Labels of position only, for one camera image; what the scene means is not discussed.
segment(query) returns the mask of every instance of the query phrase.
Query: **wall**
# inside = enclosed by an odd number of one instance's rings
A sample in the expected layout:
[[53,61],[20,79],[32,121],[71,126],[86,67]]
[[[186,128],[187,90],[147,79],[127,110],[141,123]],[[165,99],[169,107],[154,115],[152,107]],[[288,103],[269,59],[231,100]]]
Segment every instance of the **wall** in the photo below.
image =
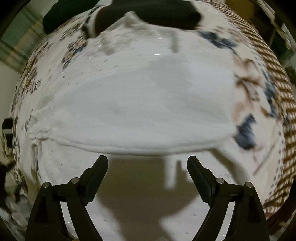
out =
[[[20,79],[20,73],[16,72],[9,66],[0,62],[0,124],[4,118],[10,116],[10,107],[12,104],[15,87]],[[2,152],[2,146],[0,145],[0,162],[6,163]]]
[[57,1],[58,0],[31,0],[28,6],[32,7],[44,17]]

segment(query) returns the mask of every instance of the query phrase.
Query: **black cloth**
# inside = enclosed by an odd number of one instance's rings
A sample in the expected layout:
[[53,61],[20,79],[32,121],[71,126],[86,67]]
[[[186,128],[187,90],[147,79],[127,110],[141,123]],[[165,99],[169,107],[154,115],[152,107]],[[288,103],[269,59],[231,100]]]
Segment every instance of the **black cloth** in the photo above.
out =
[[5,118],[2,123],[3,129],[12,129],[13,128],[13,118]]
[[93,8],[98,0],[59,0],[43,18],[44,32],[52,33],[72,17]]
[[183,0],[113,0],[112,4],[101,9],[95,20],[98,35],[134,11],[143,21],[164,27],[193,30],[201,19],[194,6]]
[[4,166],[0,164],[0,208],[4,209],[9,213],[10,213],[10,210],[5,203],[5,199],[8,196],[8,193],[5,190],[5,178],[6,178],[6,173],[9,172],[14,167],[15,164],[16,162],[8,164],[8,166]]

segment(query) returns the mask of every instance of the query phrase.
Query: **blue floral pattern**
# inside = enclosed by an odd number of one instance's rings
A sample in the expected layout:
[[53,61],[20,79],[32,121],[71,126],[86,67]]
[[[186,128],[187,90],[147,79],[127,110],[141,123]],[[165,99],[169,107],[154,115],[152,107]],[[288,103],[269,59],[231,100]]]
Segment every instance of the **blue floral pattern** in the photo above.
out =
[[198,33],[204,38],[207,39],[209,42],[211,42],[213,45],[215,45],[218,48],[228,48],[230,49],[234,54],[236,54],[234,47],[237,47],[238,45],[233,42],[230,39],[221,38],[218,36],[217,33],[209,32],[209,31],[198,31]]
[[255,143],[255,135],[252,132],[251,124],[256,123],[256,120],[252,114],[249,114],[244,122],[238,126],[238,134],[234,137],[237,144],[244,150],[252,149]]

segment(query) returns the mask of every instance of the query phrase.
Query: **black fabric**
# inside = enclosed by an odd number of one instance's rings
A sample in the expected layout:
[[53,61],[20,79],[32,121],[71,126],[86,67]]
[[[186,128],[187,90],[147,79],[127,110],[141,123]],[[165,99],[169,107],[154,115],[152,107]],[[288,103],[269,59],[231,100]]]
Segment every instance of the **black fabric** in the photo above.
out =
[[93,8],[98,0],[59,0],[43,18],[45,33],[49,34],[72,17]]
[[5,134],[5,139],[7,140],[7,147],[12,149],[13,135]]
[[130,11],[147,23],[186,30],[193,30],[201,19],[201,15],[188,1],[113,0],[110,6],[100,10],[95,23],[96,34]]
[[5,118],[2,123],[2,130],[3,129],[12,129],[13,128],[13,118]]

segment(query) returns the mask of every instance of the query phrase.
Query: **white surface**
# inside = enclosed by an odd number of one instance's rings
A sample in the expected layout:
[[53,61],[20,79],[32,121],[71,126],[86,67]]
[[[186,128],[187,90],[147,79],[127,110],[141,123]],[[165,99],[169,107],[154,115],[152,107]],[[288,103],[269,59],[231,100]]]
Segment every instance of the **white surface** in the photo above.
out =
[[[93,165],[99,153],[42,142],[38,156],[41,183],[52,185],[79,177]],[[109,168],[93,202],[86,207],[104,240],[169,241],[192,240],[209,206],[203,203],[187,172],[188,157],[196,155],[216,177],[236,183],[232,167],[217,161],[209,151],[169,156],[106,155]],[[217,240],[223,240],[234,204],[229,204]],[[67,228],[75,235],[66,204],[63,211]]]
[[10,114],[15,87],[20,79],[20,73],[0,62],[0,120]]

